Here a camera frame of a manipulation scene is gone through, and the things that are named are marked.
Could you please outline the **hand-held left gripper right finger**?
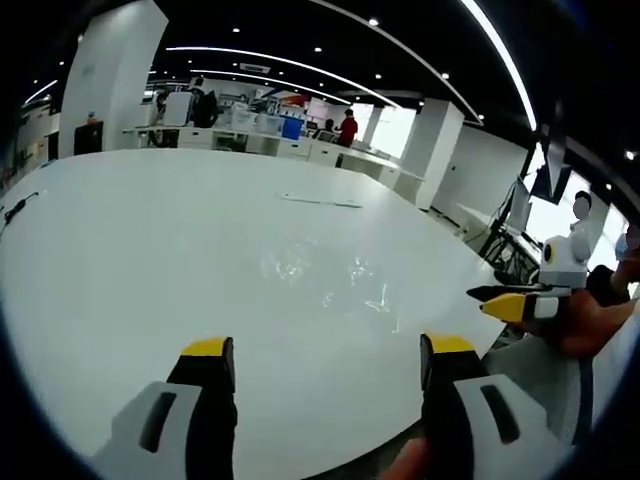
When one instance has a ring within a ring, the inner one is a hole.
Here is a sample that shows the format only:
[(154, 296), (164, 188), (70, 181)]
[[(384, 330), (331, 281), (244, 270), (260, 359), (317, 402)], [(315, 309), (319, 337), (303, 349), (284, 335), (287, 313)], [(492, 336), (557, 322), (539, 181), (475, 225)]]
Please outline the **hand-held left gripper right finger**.
[(421, 425), (429, 479), (549, 479), (568, 446), (545, 410), (504, 375), (491, 375), (457, 336), (420, 336)]

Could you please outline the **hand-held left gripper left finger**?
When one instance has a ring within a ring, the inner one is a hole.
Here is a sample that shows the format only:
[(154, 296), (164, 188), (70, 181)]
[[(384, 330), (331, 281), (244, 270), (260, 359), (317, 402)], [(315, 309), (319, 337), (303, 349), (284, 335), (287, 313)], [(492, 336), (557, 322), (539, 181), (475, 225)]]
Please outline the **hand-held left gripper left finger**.
[(232, 479), (234, 394), (233, 339), (190, 344), (166, 380), (114, 416), (92, 469), (102, 479)]

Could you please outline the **person's left hand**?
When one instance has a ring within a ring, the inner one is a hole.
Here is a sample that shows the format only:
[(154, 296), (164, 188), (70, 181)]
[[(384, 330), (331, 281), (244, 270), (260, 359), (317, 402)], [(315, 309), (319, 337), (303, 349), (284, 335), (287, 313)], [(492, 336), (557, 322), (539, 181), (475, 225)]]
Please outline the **person's left hand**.
[(384, 480), (425, 480), (432, 470), (431, 444), (424, 437), (410, 439), (391, 465), (381, 474)]

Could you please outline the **person's right hand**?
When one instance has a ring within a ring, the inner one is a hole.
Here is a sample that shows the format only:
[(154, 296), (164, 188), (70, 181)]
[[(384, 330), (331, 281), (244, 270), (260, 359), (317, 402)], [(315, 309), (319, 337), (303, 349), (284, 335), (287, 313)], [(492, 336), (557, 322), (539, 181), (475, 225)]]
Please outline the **person's right hand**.
[(556, 351), (574, 358), (595, 356), (631, 318), (637, 299), (600, 306), (587, 290), (563, 298), (552, 321), (531, 321), (526, 331), (542, 338)]

